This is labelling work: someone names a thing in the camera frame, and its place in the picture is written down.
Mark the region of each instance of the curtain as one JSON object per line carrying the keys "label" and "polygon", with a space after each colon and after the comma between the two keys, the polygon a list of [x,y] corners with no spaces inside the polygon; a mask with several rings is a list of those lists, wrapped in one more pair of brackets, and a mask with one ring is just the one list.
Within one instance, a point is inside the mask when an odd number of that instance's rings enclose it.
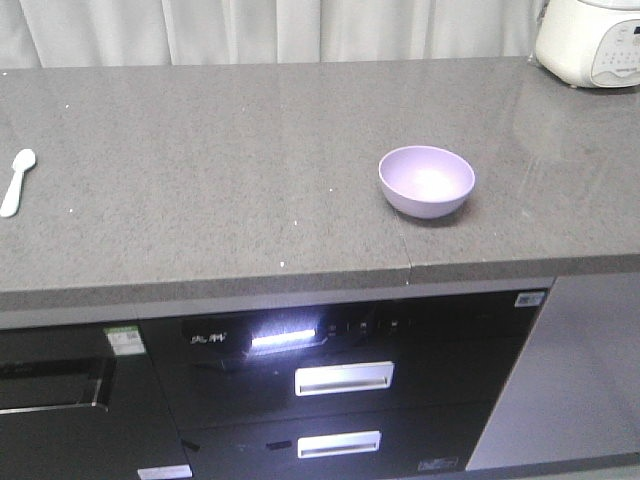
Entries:
{"label": "curtain", "polygon": [[527,55],[544,0],[0,0],[0,68]]}

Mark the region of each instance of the white spoon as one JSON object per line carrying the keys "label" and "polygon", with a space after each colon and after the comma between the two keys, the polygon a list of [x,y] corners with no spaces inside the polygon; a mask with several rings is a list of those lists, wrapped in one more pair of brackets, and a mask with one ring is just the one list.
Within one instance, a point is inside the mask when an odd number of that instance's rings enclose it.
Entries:
{"label": "white spoon", "polygon": [[33,150],[25,148],[20,150],[16,158],[13,160],[11,167],[15,171],[7,194],[4,196],[2,206],[0,206],[0,217],[11,217],[18,211],[20,204],[20,191],[22,190],[22,180],[24,172],[29,170],[36,164],[36,154]]}

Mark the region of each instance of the dishwasher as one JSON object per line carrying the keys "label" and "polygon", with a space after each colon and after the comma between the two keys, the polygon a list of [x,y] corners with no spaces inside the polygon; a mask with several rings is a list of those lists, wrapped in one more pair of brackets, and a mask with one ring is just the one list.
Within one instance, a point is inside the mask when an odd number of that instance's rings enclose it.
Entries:
{"label": "dishwasher", "polygon": [[194,478],[411,477],[465,469],[546,293],[140,326]]}
{"label": "dishwasher", "polygon": [[190,477],[135,323],[0,332],[0,478]]}

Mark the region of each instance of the white rice cooker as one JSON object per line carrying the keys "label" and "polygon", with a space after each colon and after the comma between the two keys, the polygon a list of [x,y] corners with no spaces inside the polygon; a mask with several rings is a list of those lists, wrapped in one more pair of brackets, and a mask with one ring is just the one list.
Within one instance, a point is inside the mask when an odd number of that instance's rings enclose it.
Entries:
{"label": "white rice cooker", "polygon": [[550,0],[535,53],[574,87],[640,84],[640,0]]}

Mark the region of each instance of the control panel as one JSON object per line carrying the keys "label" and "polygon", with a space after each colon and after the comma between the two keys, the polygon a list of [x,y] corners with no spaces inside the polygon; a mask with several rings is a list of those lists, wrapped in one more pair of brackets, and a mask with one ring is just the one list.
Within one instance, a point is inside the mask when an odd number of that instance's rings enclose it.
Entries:
{"label": "control panel", "polygon": [[640,83],[640,18],[609,29],[596,52],[591,76],[602,87]]}

